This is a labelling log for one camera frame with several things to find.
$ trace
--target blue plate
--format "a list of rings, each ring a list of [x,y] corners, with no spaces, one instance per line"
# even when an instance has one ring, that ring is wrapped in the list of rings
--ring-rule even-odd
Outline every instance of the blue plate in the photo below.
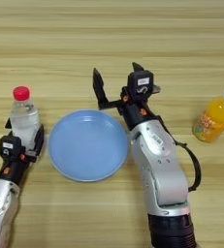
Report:
[[[98,181],[124,163],[128,139],[121,125],[97,110],[63,117],[52,129],[48,154],[55,168],[76,181]]]

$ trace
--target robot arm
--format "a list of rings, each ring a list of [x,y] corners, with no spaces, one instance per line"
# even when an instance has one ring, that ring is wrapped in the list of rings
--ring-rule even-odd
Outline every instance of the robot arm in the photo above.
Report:
[[[10,229],[18,208],[19,185],[31,163],[35,163],[44,143],[44,127],[35,137],[35,148],[25,152],[20,138],[12,135],[0,139],[0,248],[8,246]]]
[[[158,120],[131,132],[133,156],[139,165],[152,246],[195,248],[188,184],[176,159],[174,140]]]
[[[148,98],[160,91],[153,83],[153,73],[133,63],[134,72],[122,87],[121,100],[109,102],[103,80],[96,69],[93,88],[99,108],[117,108],[130,131],[133,157],[139,166],[144,198],[154,248],[196,248],[190,217],[188,191],[196,190],[201,182],[200,164],[186,144],[177,142],[160,116],[147,106]],[[191,156],[196,179],[188,188],[184,172],[176,158],[176,145]]]

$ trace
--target table surface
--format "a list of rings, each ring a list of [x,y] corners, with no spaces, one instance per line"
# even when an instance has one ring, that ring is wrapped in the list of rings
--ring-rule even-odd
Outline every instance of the table surface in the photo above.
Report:
[[[162,87],[150,107],[201,161],[203,183],[190,195],[197,240],[204,248],[224,248],[224,135],[205,144],[191,134],[193,119],[224,92],[224,1],[0,0],[0,137],[15,86],[31,88],[48,133],[63,115],[97,108],[93,67],[115,100],[133,61],[152,70]],[[107,113],[124,125],[115,109]],[[191,162],[184,152],[178,157],[191,183]],[[98,183],[66,179],[46,150],[31,168],[11,247],[148,244],[143,191],[131,156]]]

